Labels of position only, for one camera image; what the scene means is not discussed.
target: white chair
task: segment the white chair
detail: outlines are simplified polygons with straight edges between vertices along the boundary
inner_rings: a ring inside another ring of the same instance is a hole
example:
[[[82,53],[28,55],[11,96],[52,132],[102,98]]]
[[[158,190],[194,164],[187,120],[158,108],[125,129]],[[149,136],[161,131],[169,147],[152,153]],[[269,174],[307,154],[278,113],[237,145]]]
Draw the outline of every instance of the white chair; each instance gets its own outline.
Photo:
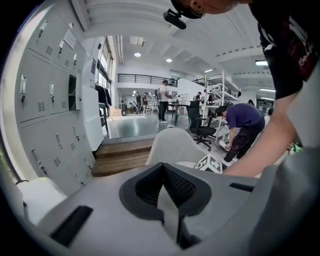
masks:
[[[155,137],[145,165],[162,162],[193,168],[206,155],[185,130],[165,129]]]

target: locker vent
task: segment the locker vent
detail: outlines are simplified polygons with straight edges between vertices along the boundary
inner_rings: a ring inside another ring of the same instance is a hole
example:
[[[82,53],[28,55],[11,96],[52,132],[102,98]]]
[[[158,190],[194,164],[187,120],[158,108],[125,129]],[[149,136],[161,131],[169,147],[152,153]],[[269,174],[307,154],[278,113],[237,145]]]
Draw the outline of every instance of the locker vent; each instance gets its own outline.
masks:
[[[38,111],[42,112],[46,110],[46,105],[44,102],[38,102]]]
[[[54,159],[54,164],[55,164],[56,167],[58,167],[61,164],[59,157]]]
[[[48,47],[46,48],[45,53],[48,54],[48,55],[51,55],[52,51],[53,51],[53,49],[48,45]]]

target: black camera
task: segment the black camera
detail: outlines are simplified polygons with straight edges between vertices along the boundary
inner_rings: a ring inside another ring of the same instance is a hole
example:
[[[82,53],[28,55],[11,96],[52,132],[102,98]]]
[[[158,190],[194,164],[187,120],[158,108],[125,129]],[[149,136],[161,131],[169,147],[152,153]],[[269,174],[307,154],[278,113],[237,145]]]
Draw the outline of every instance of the black camera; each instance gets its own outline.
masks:
[[[163,13],[163,18],[166,22],[176,26],[181,30],[185,30],[187,28],[186,23],[184,23],[180,18],[181,15],[178,12],[174,12],[171,9]]]

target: person in purple shirt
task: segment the person in purple shirt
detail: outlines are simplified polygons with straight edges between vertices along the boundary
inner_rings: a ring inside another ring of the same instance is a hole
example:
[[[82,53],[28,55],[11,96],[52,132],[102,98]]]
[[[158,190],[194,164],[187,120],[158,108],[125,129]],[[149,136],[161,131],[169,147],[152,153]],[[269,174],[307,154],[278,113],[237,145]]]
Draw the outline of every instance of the person in purple shirt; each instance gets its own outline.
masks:
[[[236,104],[229,108],[220,106],[216,114],[226,119],[230,129],[230,139],[226,145],[226,149],[230,150],[224,160],[231,162],[235,156],[238,159],[242,158],[265,128],[264,117],[257,108],[246,103]]]

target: label on locker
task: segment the label on locker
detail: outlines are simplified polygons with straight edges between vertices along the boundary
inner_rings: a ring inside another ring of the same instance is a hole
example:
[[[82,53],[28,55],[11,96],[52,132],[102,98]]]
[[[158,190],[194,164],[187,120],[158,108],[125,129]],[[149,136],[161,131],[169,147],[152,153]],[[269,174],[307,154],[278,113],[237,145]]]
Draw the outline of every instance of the label on locker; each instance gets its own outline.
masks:
[[[76,44],[76,37],[72,34],[71,30],[68,29],[64,35],[63,40],[73,49]]]

